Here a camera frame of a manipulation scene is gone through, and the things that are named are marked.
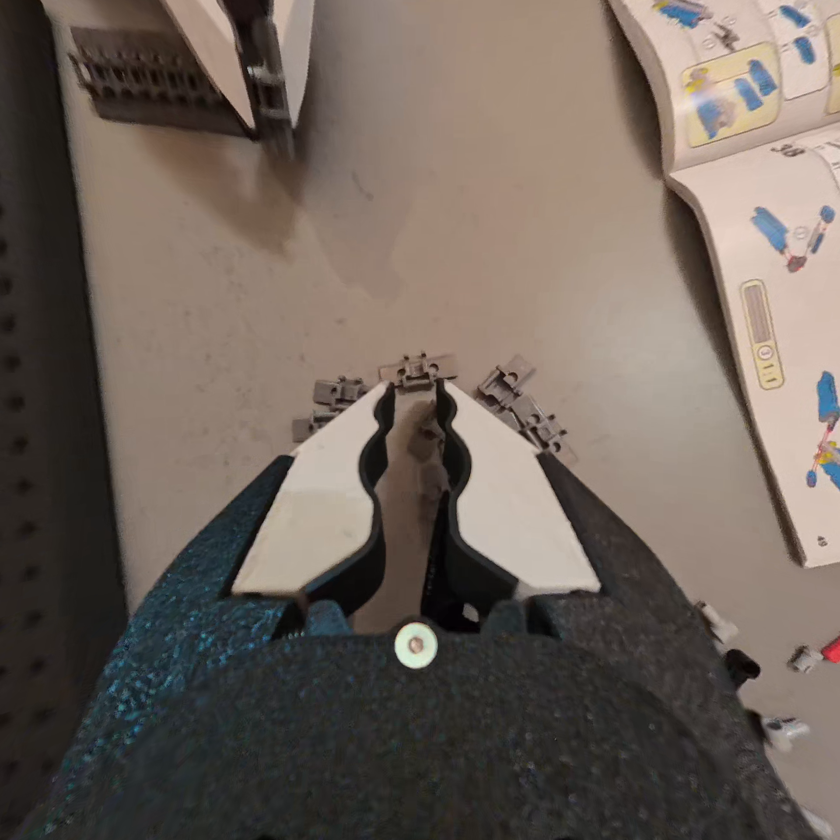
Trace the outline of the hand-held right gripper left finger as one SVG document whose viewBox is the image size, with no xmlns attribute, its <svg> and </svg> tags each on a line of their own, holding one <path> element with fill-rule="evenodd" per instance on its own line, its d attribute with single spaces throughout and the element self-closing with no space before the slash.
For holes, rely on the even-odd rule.
<svg viewBox="0 0 840 840">
<path fill-rule="evenodd" d="M 394 384 L 381 382 L 300 444 L 231 586 L 234 596 L 357 613 L 382 586 L 386 548 L 376 486 L 389 465 Z"/>
</svg>

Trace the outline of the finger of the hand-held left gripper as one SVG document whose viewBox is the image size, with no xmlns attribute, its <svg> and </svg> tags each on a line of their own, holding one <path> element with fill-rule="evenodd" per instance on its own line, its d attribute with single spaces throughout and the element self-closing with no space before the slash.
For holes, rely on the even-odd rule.
<svg viewBox="0 0 840 840">
<path fill-rule="evenodd" d="M 271 86 L 288 141 L 294 141 L 308 82 L 314 6 L 314 1 L 269 2 Z"/>
<path fill-rule="evenodd" d="M 163 1 L 162 6 L 245 135 L 257 138 L 245 27 L 257 19 L 259 2 Z"/>
</svg>

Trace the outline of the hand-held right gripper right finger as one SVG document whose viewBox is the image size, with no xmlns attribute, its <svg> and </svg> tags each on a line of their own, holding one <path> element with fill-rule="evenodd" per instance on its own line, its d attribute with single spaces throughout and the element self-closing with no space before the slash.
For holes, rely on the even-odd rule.
<svg viewBox="0 0 840 840">
<path fill-rule="evenodd" d="M 447 381 L 436 385 L 444 490 L 429 547 L 429 615 L 486 619 L 503 602 L 600 595 L 602 582 L 534 444 Z"/>
</svg>

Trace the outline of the pile of grey links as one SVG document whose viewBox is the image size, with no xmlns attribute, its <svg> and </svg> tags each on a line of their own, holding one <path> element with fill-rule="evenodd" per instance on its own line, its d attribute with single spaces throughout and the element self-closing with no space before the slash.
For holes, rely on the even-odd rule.
<svg viewBox="0 0 840 840">
<path fill-rule="evenodd" d="M 509 362 L 496 366 L 477 386 L 476 401 L 538 451 L 572 467 L 578 458 L 568 443 L 567 431 L 555 415 L 545 412 L 526 393 L 526 384 L 535 372 L 536 368 L 517 354 Z M 368 391 L 360 377 L 342 375 L 333 380 L 316 380 L 310 414 L 291 423 L 292 441 L 295 444 L 307 441 Z"/>
</svg>

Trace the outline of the single grey track link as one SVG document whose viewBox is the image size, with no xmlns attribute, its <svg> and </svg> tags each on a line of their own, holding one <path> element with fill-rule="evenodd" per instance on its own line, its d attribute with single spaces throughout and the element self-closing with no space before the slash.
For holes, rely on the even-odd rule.
<svg viewBox="0 0 840 840">
<path fill-rule="evenodd" d="M 402 393 L 435 388 L 438 381 L 454 380 L 459 374 L 459 361 L 454 353 L 405 354 L 398 361 L 379 366 L 379 379 L 391 382 Z"/>
</svg>

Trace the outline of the grey desk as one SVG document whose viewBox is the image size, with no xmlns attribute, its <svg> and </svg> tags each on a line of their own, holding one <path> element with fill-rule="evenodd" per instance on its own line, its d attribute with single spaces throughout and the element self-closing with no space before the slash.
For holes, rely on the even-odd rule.
<svg viewBox="0 0 840 840">
<path fill-rule="evenodd" d="M 838 838 L 838 567 L 792 559 L 692 211 L 602 2 L 316 2 L 292 161 L 101 120 L 74 26 L 166 30 L 157 2 L 45 2 L 58 29 L 126 600 L 271 460 L 317 379 L 454 354 L 569 432 L 574 473 L 690 602 L 734 622 L 768 751 Z"/>
</svg>

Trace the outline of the pile of small building bricks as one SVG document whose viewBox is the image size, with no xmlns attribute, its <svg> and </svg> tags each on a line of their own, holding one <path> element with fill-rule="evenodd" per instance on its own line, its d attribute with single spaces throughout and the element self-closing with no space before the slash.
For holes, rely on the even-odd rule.
<svg viewBox="0 0 840 840">
<path fill-rule="evenodd" d="M 696 602 L 694 608 L 711 642 L 721 654 L 734 688 L 740 690 L 747 682 L 758 679 L 761 675 L 758 662 L 741 649 L 728 646 L 739 635 L 738 627 L 707 602 Z M 786 667 L 795 674 L 807 675 L 822 664 L 838 663 L 839 637 L 835 637 L 822 647 L 799 646 Z M 798 717 L 767 717 L 755 710 L 748 710 L 748 715 L 763 746 L 779 753 L 789 753 L 798 739 L 811 733 L 810 726 Z"/>
</svg>

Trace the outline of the black perforated pad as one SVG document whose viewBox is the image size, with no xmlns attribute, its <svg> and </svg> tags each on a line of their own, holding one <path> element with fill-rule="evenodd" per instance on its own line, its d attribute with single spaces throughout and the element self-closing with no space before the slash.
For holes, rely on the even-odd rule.
<svg viewBox="0 0 840 840">
<path fill-rule="evenodd" d="M 2 838 L 49 789 L 125 628 L 53 24 L 1 6 Z"/>
</svg>

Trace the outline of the open instruction booklet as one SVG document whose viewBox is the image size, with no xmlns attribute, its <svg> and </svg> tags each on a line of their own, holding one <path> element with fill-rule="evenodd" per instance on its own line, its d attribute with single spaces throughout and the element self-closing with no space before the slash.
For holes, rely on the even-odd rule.
<svg viewBox="0 0 840 840">
<path fill-rule="evenodd" d="M 839 561 L 839 2 L 613 1 L 801 564 Z"/>
</svg>

